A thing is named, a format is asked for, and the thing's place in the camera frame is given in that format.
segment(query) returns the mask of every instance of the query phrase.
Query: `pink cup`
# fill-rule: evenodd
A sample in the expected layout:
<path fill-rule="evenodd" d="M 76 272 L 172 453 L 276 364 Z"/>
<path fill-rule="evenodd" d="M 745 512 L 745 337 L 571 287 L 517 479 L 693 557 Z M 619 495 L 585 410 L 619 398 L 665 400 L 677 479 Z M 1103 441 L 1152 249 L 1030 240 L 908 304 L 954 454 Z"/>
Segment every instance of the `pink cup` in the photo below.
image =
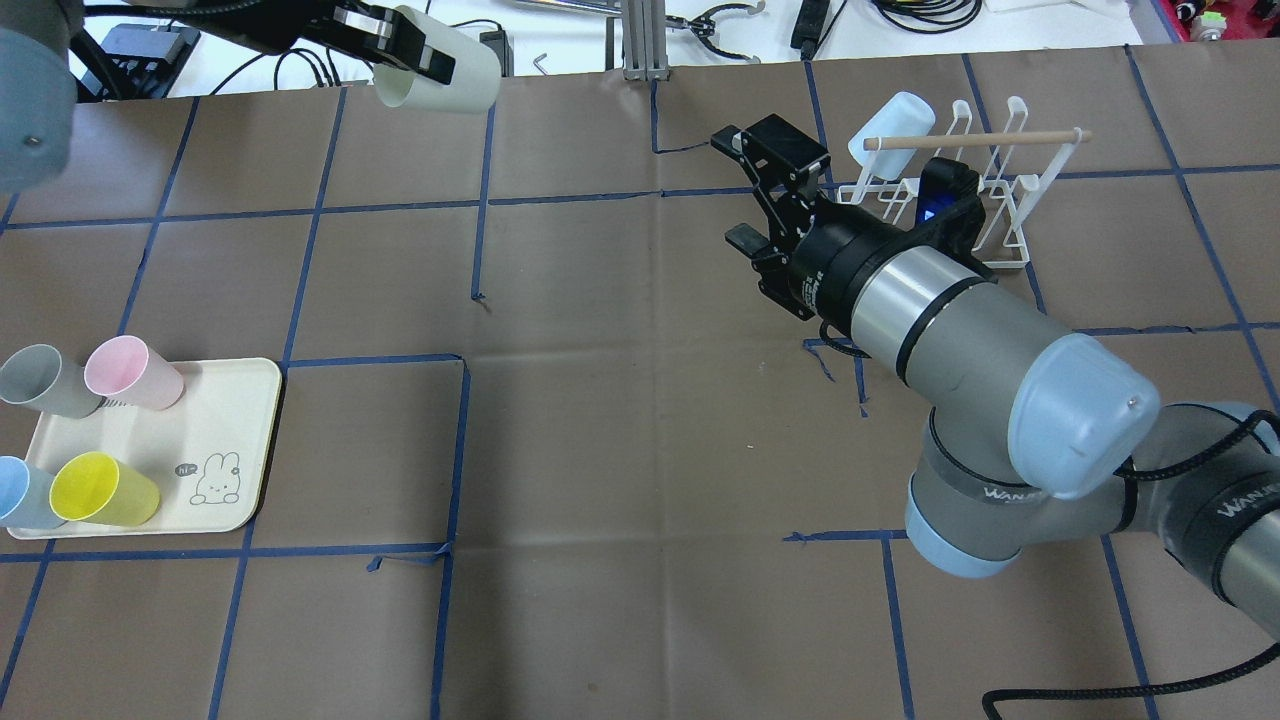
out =
<path fill-rule="evenodd" d="M 97 346 L 84 364 L 84 384 L 109 400 L 148 410 L 178 402 L 183 388 L 178 370 L 131 334 Z"/>

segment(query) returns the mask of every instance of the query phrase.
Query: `wooden rod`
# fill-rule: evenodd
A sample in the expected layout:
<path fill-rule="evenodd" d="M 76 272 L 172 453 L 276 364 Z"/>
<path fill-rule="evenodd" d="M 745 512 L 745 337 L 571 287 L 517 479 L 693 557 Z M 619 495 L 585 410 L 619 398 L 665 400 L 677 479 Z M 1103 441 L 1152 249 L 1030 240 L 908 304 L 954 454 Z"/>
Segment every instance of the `wooden rod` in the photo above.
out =
<path fill-rule="evenodd" d="M 925 135 L 920 137 L 868 137 L 863 150 L 928 150 L 932 147 L 980 147 L 984 145 L 1062 145 L 1089 142 L 1093 131 L 979 132 L 973 135 Z"/>

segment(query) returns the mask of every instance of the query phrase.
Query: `metal post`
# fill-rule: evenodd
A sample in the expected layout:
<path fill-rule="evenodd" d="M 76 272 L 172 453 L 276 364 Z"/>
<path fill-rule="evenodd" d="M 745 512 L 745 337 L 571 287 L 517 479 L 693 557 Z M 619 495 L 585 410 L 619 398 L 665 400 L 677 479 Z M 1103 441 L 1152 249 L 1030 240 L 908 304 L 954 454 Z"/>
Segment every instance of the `metal post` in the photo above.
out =
<path fill-rule="evenodd" d="M 667 79 L 667 0 L 622 0 L 622 77 Z"/>

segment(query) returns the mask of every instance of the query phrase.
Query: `white tray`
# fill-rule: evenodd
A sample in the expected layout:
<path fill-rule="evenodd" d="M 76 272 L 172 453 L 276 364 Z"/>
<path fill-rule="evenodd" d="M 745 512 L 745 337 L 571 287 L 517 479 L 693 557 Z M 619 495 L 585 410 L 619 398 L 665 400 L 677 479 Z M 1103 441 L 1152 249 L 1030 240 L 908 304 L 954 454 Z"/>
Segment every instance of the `white tray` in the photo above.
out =
<path fill-rule="evenodd" d="M 264 357 L 174 363 L 186 380 L 168 410 L 100 407 L 72 420 L 41 414 L 27 462 L 58 473 L 100 450 L 155 480 L 160 509 L 136 528 L 67 523 L 9 528 L 18 539 L 224 533 L 253 516 L 280 397 L 280 368 Z"/>

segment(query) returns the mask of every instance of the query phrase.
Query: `blue cup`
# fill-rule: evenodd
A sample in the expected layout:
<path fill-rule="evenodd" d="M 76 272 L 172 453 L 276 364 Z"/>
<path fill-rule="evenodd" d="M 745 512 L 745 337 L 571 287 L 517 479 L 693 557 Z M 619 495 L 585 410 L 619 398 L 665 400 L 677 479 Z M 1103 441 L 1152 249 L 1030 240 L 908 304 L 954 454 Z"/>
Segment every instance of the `blue cup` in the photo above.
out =
<path fill-rule="evenodd" d="M 0 527 L 49 529 L 65 523 L 49 505 L 54 477 L 20 457 L 0 456 Z"/>

